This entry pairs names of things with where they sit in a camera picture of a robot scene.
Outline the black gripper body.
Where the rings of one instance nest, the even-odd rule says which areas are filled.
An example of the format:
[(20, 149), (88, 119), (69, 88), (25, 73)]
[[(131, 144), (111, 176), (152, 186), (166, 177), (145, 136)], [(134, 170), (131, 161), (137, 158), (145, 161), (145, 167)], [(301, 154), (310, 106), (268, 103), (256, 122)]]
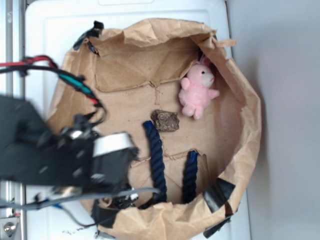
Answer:
[(55, 134), (30, 102), (0, 98), (2, 180), (78, 187), (71, 200), (134, 195), (128, 171), (138, 151), (127, 132), (100, 136), (83, 115)]

